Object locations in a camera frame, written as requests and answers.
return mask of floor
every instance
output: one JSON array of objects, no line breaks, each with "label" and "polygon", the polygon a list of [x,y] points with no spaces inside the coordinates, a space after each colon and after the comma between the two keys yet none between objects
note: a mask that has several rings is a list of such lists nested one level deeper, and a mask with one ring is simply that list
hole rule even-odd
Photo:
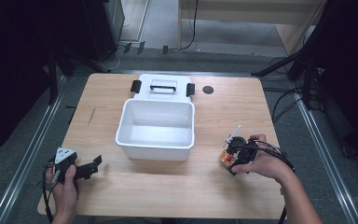
[{"label": "floor", "polygon": [[[177,0],[123,0],[122,3],[126,21],[129,22],[129,27],[123,29],[123,41],[144,41],[145,48],[150,49],[162,49],[163,46],[177,48]],[[148,7],[146,13],[143,7],[134,5]],[[139,23],[131,25],[139,22],[139,15],[144,14],[147,21],[144,26]],[[130,26],[132,29],[138,29],[140,34],[136,34]],[[192,27],[192,20],[182,21],[183,47],[191,41]],[[269,57],[287,56],[274,24],[235,21],[197,21],[194,42],[187,50]]]}]

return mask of box handle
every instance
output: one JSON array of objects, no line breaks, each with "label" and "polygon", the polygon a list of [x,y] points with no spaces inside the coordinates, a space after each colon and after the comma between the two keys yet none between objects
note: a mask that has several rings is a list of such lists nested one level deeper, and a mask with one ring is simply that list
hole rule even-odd
[{"label": "box handle", "polygon": [[176,91],[176,87],[170,87],[170,86],[150,86],[150,89],[153,90],[155,88],[160,88],[160,89],[173,89],[174,91]]}]

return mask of person's right hand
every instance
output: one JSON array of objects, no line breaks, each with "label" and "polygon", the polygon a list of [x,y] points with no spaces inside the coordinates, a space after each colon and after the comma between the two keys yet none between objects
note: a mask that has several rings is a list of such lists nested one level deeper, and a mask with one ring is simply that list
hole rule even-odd
[{"label": "person's right hand", "polygon": [[[259,140],[267,142],[264,134],[253,134],[249,140]],[[263,144],[258,144],[259,147],[268,148]],[[292,175],[293,171],[280,159],[275,158],[264,151],[257,151],[255,159],[247,164],[236,165],[232,167],[234,173],[249,173],[254,172],[265,177],[273,178],[278,183],[287,176]]]}]

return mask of white plastic box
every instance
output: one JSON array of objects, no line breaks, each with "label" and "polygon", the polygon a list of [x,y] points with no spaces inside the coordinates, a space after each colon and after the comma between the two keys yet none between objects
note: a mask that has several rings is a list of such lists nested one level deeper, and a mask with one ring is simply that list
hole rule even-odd
[{"label": "white plastic box", "polygon": [[139,93],[123,106],[117,144],[133,159],[186,161],[194,146],[195,108],[186,95],[190,78],[143,74],[139,79]]}]

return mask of white plastic bin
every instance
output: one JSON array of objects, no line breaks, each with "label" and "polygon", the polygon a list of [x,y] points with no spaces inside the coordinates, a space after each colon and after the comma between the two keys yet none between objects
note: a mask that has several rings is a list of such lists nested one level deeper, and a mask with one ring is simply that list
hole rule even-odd
[{"label": "white plastic bin", "polygon": [[[168,77],[174,78],[153,75],[149,81],[156,83],[156,78],[161,81]],[[142,83],[142,88],[148,89],[148,96],[125,102],[116,142],[129,158],[186,161],[194,145],[194,105],[189,97],[173,100],[172,96],[179,91],[151,90],[148,84]]]}]

